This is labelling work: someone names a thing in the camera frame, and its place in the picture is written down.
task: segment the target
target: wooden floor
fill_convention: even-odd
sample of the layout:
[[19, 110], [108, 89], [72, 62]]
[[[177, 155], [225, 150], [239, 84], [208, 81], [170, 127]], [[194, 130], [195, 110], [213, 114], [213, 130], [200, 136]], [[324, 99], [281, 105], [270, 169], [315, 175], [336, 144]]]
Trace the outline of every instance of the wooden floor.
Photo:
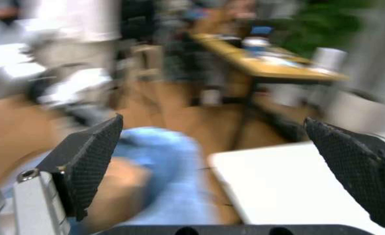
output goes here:
[[[240, 106], [188, 107], [189, 84], [149, 82], [141, 86], [131, 82], [126, 86], [126, 95], [116, 96], [116, 111], [124, 116], [124, 129], [139, 126], [159, 126], [179, 131], [198, 141], [206, 167], [202, 176], [209, 188], [203, 188], [217, 206], [221, 223], [240, 223], [231, 202], [208, 167], [207, 157], [225, 151], [240, 117]], [[234, 94], [243, 94], [246, 84], [233, 83], [229, 88]], [[161, 106], [157, 112], [154, 106], [145, 105], [142, 95], [149, 96]], [[307, 108], [286, 108], [273, 105], [267, 96], [256, 98], [270, 109], [286, 114], [293, 120], [302, 122], [309, 114]], [[64, 135], [57, 135], [60, 115], [47, 112], [37, 105], [21, 98], [0, 100], [0, 181], [7, 169], [12, 169], [22, 159], [30, 159], [40, 152], [53, 148]], [[250, 121], [239, 148], [256, 148], [282, 144], [285, 141], [271, 127], [258, 121]]]

